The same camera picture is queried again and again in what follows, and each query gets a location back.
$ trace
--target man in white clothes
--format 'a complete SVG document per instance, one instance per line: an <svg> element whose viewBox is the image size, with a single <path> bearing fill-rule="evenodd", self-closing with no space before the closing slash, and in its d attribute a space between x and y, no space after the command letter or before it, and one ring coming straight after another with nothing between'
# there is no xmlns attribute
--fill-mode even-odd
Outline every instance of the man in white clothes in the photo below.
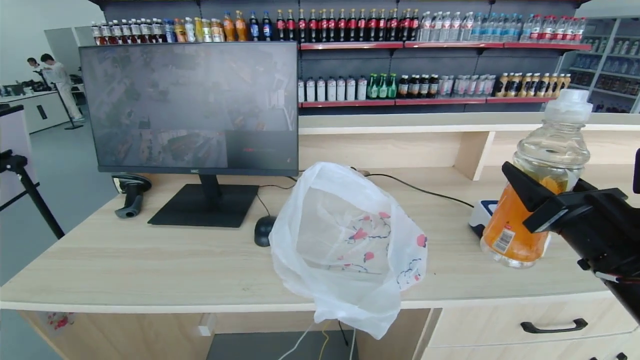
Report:
<svg viewBox="0 0 640 360"><path fill-rule="evenodd" d="M42 67L45 77L47 80L55 83L56 87L58 87L58 92L60 93L62 101L65 103L65 107L67 108L69 115L71 115L74 121L84 120L82 113L76 106L74 96L71 94L72 83L69 78L69 74L67 74L67 71L65 70L65 66L62 65L62 63L53 60L53 57L50 54L43 54L40 57L40 61L47 64Z"/></svg>

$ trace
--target computer mouse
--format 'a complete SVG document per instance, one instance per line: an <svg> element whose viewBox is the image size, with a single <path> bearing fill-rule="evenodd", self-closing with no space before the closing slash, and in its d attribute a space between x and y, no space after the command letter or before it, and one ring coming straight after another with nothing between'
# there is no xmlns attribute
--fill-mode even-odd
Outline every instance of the computer mouse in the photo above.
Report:
<svg viewBox="0 0 640 360"><path fill-rule="evenodd" d="M255 223L253 230L253 241L261 247L269 246L269 233L276 222L276 217L261 217Z"/></svg>

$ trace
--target monitor stand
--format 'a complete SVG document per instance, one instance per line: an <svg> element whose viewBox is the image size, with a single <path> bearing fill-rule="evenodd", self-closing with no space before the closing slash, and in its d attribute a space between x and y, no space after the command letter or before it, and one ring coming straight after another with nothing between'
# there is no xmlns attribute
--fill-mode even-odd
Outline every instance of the monitor stand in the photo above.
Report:
<svg viewBox="0 0 640 360"><path fill-rule="evenodd" d="M184 185L148 223L240 227L257 194L257 185L220 185L215 175L200 175L200 184Z"/></svg>

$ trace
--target monitor screen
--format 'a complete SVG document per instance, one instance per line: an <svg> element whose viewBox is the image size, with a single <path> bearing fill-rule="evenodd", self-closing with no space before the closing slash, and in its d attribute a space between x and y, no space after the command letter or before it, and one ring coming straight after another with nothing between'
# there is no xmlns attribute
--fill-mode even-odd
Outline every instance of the monitor screen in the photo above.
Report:
<svg viewBox="0 0 640 360"><path fill-rule="evenodd" d="M81 47L98 170L298 173L293 42Z"/></svg>

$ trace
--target white plastic bag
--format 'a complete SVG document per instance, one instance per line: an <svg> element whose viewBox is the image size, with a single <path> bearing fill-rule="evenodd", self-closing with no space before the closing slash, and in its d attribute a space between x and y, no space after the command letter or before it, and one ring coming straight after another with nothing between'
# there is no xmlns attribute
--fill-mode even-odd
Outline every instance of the white plastic bag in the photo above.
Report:
<svg viewBox="0 0 640 360"><path fill-rule="evenodd" d="M314 320L338 319L380 339L400 291L426 271L427 238L389 194L360 173L316 163L298 179L269 235L273 266Z"/></svg>

